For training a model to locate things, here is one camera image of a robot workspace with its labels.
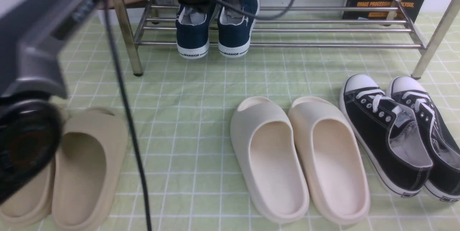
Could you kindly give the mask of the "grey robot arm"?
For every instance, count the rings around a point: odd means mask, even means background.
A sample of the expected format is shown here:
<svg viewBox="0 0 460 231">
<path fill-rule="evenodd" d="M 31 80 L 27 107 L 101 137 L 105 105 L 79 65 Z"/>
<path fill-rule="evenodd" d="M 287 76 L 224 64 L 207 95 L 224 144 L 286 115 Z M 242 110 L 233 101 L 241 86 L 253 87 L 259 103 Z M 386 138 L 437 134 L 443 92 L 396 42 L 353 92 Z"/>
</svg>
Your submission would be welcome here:
<svg viewBox="0 0 460 231">
<path fill-rule="evenodd" d="M 59 147 L 66 98 L 59 53 L 107 0 L 23 0 L 1 16 L 1 204 L 31 182 Z M 204 9 L 211 0 L 179 0 Z"/>
</svg>

